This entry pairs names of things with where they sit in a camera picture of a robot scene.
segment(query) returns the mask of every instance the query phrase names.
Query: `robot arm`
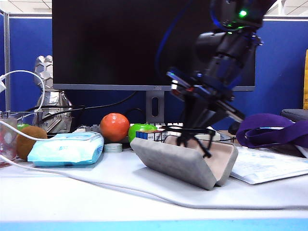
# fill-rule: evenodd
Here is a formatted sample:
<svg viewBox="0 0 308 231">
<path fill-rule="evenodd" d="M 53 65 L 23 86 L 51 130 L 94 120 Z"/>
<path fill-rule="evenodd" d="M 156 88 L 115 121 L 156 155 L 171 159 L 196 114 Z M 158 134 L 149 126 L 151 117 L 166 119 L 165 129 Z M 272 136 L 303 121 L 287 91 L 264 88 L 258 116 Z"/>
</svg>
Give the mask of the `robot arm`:
<svg viewBox="0 0 308 231">
<path fill-rule="evenodd" d="M 200 60 L 214 50 L 208 67 L 196 71 L 194 76 L 186 76 L 174 67 L 167 72 L 173 79 L 172 93 L 185 103 L 184 126 L 178 145 L 194 138 L 197 132 L 193 129 L 206 131 L 205 128 L 227 116 L 238 122 L 244 119 L 243 113 L 228 102 L 234 99 L 232 88 L 240 81 L 238 75 L 251 51 L 261 45 L 256 31 L 262 27 L 263 16 L 275 0 L 219 1 L 223 20 L 216 17 L 217 0 L 212 0 L 210 11 L 220 31 L 201 34 L 196 42 Z"/>
</svg>

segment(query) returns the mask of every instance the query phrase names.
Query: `monitor stand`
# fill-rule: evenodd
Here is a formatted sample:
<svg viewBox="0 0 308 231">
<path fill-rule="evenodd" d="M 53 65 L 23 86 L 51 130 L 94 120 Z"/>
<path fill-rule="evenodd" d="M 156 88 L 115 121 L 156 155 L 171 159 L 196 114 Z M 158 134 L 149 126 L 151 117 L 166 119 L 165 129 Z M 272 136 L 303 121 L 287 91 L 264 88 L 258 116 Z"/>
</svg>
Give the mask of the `monitor stand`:
<svg viewBox="0 0 308 231">
<path fill-rule="evenodd" d="M 145 114 L 146 123 L 165 122 L 165 92 L 163 90 L 146 91 Z"/>
</svg>

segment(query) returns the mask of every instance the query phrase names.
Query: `purple lanyard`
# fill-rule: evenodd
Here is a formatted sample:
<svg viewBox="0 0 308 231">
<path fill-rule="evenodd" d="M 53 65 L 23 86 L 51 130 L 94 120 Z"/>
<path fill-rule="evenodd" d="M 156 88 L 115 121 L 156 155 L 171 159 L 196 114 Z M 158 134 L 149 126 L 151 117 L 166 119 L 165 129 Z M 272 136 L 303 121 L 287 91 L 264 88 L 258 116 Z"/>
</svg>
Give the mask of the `purple lanyard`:
<svg viewBox="0 0 308 231">
<path fill-rule="evenodd" d="M 280 115 L 251 115 L 240 124 L 236 138 L 240 145 L 249 148 L 287 143 L 308 148 L 308 120 L 293 123 Z"/>
</svg>

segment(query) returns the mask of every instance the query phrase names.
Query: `light blue package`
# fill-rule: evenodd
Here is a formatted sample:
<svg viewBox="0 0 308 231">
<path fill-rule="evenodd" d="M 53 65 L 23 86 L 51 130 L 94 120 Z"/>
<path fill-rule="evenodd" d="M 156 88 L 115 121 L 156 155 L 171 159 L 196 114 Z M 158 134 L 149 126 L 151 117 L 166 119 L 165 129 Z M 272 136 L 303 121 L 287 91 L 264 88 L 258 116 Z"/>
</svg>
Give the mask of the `light blue package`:
<svg viewBox="0 0 308 231">
<path fill-rule="evenodd" d="M 104 139 L 97 132 L 57 134 L 46 141 L 36 141 L 28 155 L 35 166 L 91 165 L 102 154 Z"/>
</svg>

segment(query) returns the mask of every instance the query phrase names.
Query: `black monitor screen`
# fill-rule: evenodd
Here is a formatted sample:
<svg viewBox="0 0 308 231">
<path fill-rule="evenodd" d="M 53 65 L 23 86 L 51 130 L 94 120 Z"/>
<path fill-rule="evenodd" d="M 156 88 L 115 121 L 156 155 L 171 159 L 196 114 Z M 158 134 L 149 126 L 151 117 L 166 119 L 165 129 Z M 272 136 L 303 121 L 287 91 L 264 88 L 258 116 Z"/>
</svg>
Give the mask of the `black monitor screen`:
<svg viewBox="0 0 308 231">
<path fill-rule="evenodd" d="M 215 28 L 210 0 L 194 0 L 185 8 L 187 2 L 54 0 L 54 87 L 152 90 L 164 86 L 162 89 L 168 90 L 171 79 L 166 72 L 171 66 L 186 74 L 205 69 L 194 44 L 200 34 Z M 242 79 L 240 86 L 255 85 L 254 55 Z"/>
</svg>

